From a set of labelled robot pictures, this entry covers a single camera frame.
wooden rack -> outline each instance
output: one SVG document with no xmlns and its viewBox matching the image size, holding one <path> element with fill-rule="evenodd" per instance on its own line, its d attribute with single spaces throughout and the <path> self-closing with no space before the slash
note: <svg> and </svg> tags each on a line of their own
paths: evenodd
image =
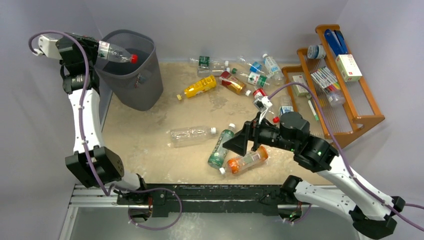
<svg viewBox="0 0 424 240">
<path fill-rule="evenodd" d="M 324 32 L 327 29 L 332 31 L 340 30 L 340 26 L 331 24 L 319 25 L 315 28 L 315 32 L 318 34 L 321 44 L 325 49 L 326 57 L 324 59 L 309 59 L 307 57 L 308 49 L 300 48 L 297 50 L 300 65 L 283 67 L 282 72 L 287 82 L 292 79 L 293 75 L 304 74 L 309 88 L 319 98 L 324 115 L 331 126 L 335 138 L 341 147 L 344 148 L 383 121 L 385 117 L 381 114 L 364 77 L 361 77 L 358 82 L 343 81 L 342 75 L 336 66 L 335 56 L 324 36 Z M 349 46 L 347 46 L 347 49 L 348 53 L 352 54 Z M 323 66 L 327 66 L 337 77 L 341 92 L 346 99 L 343 106 L 331 107 L 325 93 L 313 82 L 311 73 Z M 292 99 L 293 108 L 296 110 L 296 102 L 290 90 L 289 94 Z M 316 113 L 319 117 L 324 138 L 331 139 L 328 129 L 324 125 L 323 116 L 318 111 Z"/>
</svg>

yellow bottle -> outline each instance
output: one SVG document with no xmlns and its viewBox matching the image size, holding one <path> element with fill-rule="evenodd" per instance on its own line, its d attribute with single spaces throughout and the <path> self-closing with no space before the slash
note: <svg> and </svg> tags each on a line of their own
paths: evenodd
<svg viewBox="0 0 424 240">
<path fill-rule="evenodd" d="M 208 77 L 202 78 L 200 81 L 194 83 L 193 85 L 188 86 L 184 91 L 176 96 L 178 100 L 189 99 L 198 94 L 204 93 L 209 89 L 213 89 L 217 86 L 217 81 L 215 77 L 210 75 Z"/>
</svg>

beige tabletop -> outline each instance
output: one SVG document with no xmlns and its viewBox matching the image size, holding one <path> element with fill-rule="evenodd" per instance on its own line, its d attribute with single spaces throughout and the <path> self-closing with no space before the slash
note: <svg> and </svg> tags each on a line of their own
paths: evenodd
<svg viewBox="0 0 424 240">
<path fill-rule="evenodd" d="M 288 175 L 298 176 L 311 184 L 330 182 L 300 167 L 293 153 L 265 146 L 269 158 L 265 164 L 237 176 L 223 177 L 207 164 L 217 139 L 202 144 L 174 148 L 170 130 L 194 126 L 216 127 L 218 133 L 230 123 L 239 131 L 245 121 L 258 112 L 253 97 L 240 96 L 218 85 L 214 90 L 179 102 L 176 94 L 198 81 L 195 67 L 182 62 L 160 63 L 163 94 L 148 111 L 123 105 L 113 95 L 103 128 L 105 145 L 117 153 L 126 170 L 140 174 L 147 183 L 173 184 L 282 184 Z M 311 124 L 312 134 L 322 134 L 305 97 L 296 97 L 300 114 Z M 237 156 L 230 152 L 226 160 Z"/>
</svg>

white box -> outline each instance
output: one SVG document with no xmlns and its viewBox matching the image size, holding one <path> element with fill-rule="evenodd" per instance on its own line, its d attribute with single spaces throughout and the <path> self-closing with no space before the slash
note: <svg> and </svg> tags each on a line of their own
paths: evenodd
<svg viewBox="0 0 424 240">
<path fill-rule="evenodd" d="M 305 77 L 303 75 L 293 76 L 293 82 L 308 86 L 308 84 L 305 81 Z M 303 87 L 299 85 L 293 85 L 293 88 L 294 88 L 294 92 L 296 93 L 296 96 L 305 96 L 309 94 L 309 92 L 306 89 L 304 89 Z"/>
<path fill-rule="evenodd" d="M 335 64 L 345 82 L 356 82 L 362 77 L 362 73 L 352 54 L 338 55 L 335 59 Z"/>
</svg>

gray wall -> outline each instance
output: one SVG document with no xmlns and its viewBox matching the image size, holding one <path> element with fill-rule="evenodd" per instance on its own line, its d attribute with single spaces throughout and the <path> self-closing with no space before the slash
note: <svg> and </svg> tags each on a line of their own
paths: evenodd
<svg viewBox="0 0 424 240">
<path fill-rule="evenodd" d="M 235 59 L 265 52 L 298 62 L 296 49 L 318 42 L 318 24 L 334 23 L 347 0 L 86 0 L 106 35 L 130 29 L 152 38 L 161 61 L 199 54 Z"/>
<path fill-rule="evenodd" d="M 0 1 L 2 240 L 57 239 L 76 182 L 64 160 L 73 154 L 74 123 L 59 62 L 27 45 L 49 29 L 100 37 L 81 0 Z"/>
<path fill-rule="evenodd" d="M 376 187 L 424 205 L 422 0 L 349 0 L 338 23 L 386 119 L 349 145 L 353 167 Z M 424 226 L 424 211 L 405 216 Z M 398 220 L 389 239 L 422 239 Z"/>
</svg>

